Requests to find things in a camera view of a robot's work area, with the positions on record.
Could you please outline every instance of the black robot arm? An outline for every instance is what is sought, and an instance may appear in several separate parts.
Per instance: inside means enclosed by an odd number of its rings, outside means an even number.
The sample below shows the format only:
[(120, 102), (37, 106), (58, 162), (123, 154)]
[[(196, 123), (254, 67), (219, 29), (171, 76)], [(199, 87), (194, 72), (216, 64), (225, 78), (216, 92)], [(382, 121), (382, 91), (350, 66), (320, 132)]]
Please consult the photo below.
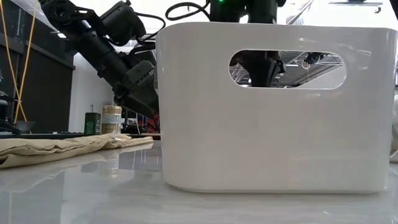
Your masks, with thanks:
[(69, 0), (39, 0), (50, 23), (113, 88), (115, 102), (149, 118), (159, 113), (154, 89), (154, 65), (135, 53), (115, 51), (146, 34), (130, 2), (118, 2), (101, 17), (94, 10), (75, 6)]

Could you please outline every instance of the white marble table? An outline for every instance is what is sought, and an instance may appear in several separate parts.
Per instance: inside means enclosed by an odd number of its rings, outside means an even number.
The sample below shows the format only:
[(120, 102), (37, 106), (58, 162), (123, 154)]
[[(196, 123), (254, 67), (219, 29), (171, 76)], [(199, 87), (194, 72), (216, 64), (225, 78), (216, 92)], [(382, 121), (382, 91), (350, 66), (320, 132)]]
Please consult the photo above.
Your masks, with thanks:
[(0, 223), (398, 223), (398, 165), (381, 194), (196, 194), (162, 181), (159, 142), (143, 148), (1, 170)]

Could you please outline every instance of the table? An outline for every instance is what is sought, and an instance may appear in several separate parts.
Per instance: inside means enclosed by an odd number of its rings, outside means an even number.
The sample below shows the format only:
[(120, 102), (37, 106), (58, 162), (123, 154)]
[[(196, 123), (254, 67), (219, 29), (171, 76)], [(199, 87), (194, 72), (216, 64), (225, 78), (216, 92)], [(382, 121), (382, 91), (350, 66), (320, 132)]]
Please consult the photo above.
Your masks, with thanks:
[(398, 223), (398, 165), (372, 195), (198, 194), (161, 170), (158, 141), (0, 170), (0, 223)]

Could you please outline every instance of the green can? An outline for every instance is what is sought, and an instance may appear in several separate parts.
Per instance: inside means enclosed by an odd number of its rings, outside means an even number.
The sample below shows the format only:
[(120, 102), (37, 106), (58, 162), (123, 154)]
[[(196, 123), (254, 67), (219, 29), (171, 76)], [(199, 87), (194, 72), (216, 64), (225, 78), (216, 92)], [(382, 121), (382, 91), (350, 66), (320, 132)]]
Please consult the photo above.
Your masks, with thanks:
[(85, 134), (100, 134), (101, 133), (101, 114), (86, 113), (85, 119)]

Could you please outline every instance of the beige cloth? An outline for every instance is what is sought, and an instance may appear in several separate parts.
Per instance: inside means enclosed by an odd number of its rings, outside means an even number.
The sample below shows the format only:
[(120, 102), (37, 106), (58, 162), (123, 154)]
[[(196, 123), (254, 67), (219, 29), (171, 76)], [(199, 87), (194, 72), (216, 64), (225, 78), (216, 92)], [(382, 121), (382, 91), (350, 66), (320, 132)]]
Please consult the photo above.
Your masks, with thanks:
[(123, 134), (104, 134), (65, 140), (0, 140), (0, 169), (57, 161), (102, 149), (117, 149), (154, 142), (152, 137), (132, 139)]

